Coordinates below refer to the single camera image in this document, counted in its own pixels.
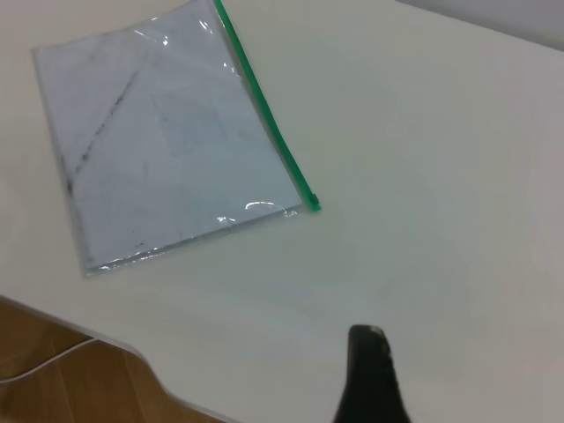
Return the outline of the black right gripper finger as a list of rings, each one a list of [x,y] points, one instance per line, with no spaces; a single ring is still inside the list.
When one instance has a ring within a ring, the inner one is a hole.
[[[391,347],[382,329],[356,324],[348,333],[347,369],[336,422],[410,423]]]

